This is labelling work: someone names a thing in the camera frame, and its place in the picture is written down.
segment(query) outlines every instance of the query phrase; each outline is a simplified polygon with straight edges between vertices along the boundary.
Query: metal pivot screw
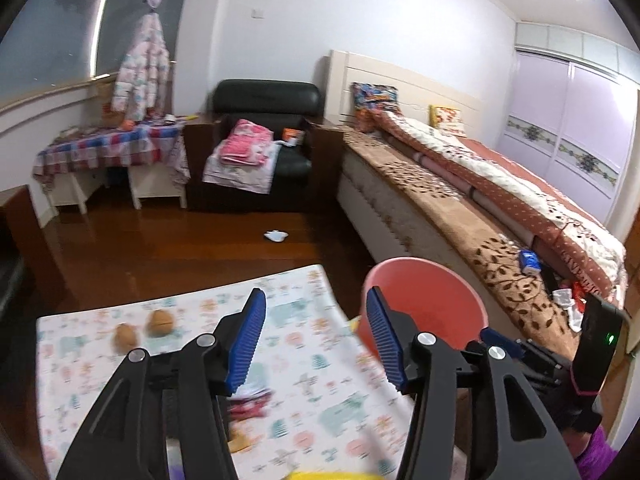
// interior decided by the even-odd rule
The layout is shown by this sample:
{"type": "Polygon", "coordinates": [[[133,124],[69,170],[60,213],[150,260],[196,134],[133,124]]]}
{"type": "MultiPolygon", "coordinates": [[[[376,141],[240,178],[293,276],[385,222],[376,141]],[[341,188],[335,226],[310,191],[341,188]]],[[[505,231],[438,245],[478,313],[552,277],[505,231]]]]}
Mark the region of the metal pivot screw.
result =
{"type": "Polygon", "coordinates": [[[431,332],[420,332],[418,334],[418,343],[425,346],[431,346],[436,344],[436,336],[431,332]]]}
{"type": "Polygon", "coordinates": [[[213,346],[215,342],[216,338],[211,334],[202,334],[196,339],[197,345],[203,348],[206,348],[207,346],[213,346]]]}
{"type": "Polygon", "coordinates": [[[132,363],[139,363],[145,359],[145,351],[140,348],[136,348],[129,352],[129,361],[132,363]]]}
{"type": "Polygon", "coordinates": [[[504,350],[499,346],[492,346],[491,348],[489,348],[489,355],[494,359],[500,360],[500,359],[504,359],[506,354],[504,350]]]}

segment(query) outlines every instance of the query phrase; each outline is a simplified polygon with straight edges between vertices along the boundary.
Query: white wall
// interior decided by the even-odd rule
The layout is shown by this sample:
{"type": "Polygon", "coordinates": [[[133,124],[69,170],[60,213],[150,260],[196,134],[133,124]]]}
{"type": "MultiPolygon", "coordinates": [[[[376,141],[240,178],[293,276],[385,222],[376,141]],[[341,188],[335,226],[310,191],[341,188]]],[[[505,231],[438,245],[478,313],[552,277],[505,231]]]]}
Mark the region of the white wall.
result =
{"type": "Polygon", "coordinates": [[[324,89],[325,57],[345,50],[479,98],[482,140],[493,146],[504,123],[514,30],[489,0],[228,0],[210,88],[226,78],[264,78],[324,89]],[[264,19],[252,18],[252,9],[264,19]]]}
{"type": "Polygon", "coordinates": [[[174,113],[206,109],[213,88],[222,16],[228,0],[184,0],[175,47],[174,113]]]}
{"type": "Polygon", "coordinates": [[[45,96],[0,114],[0,190],[28,184],[40,224],[52,218],[47,197],[31,176],[38,152],[60,131],[78,124],[95,124],[99,103],[90,88],[45,96]]]}

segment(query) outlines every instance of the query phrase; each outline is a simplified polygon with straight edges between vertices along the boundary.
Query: purple cloth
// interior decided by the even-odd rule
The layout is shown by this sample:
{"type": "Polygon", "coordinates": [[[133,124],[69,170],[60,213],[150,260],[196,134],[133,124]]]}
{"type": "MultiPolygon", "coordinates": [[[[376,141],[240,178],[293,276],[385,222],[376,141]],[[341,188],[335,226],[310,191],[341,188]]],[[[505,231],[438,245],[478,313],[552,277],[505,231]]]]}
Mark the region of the purple cloth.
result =
{"type": "Polygon", "coordinates": [[[582,480],[598,480],[618,454],[607,444],[602,426],[591,435],[587,449],[575,461],[582,480]]]}

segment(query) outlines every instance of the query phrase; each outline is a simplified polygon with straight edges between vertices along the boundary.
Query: pink folded towel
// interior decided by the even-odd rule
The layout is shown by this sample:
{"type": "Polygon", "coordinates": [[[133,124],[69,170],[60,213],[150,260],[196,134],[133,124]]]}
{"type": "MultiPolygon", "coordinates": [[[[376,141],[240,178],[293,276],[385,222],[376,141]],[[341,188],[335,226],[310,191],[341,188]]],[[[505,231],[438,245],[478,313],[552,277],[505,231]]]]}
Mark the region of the pink folded towel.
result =
{"type": "Polygon", "coordinates": [[[240,119],[220,151],[220,162],[261,166],[267,159],[265,152],[272,142],[273,132],[270,129],[240,119]]]}

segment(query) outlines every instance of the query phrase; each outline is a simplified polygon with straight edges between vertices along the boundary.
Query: table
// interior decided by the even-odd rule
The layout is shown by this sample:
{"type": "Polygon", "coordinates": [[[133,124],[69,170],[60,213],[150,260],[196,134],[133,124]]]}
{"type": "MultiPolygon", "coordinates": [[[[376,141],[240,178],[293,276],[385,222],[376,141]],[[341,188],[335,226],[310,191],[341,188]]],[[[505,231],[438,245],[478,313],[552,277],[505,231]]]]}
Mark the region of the table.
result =
{"type": "Polygon", "coordinates": [[[53,207],[84,202],[106,182],[104,168],[129,168],[129,185],[136,209],[140,198],[178,196],[186,207],[180,139],[184,121],[163,124],[145,121],[131,132],[117,128],[86,128],[59,137],[36,156],[33,177],[42,184],[53,207]]]}
{"type": "Polygon", "coordinates": [[[297,468],[395,478],[411,401],[386,381],[382,366],[353,335],[321,266],[40,318],[38,426],[50,476],[55,478],[79,424],[122,360],[111,347],[115,326],[128,322],[138,327],[141,346],[151,354],[175,351],[202,332],[212,332],[221,317],[241,310],[256,286],[266,293],[268,308],[252,369],[260,370],[274,397],[266,418],[236,422],[253,443],[233,455],[239,479],[281,480],[297,468]],[[169,336],[143,334],[156,308],[168,309],[177,319],[169,336]]]}
{"type": "Polygon", "coordinates": [[[59,138],[38,153],[33,177],[50,186],[53,176],[60,173],[164,162],[183,126],[184,121],[166,125],[145,121],[130,132],[90,128],[86,134],[59,138]]]}

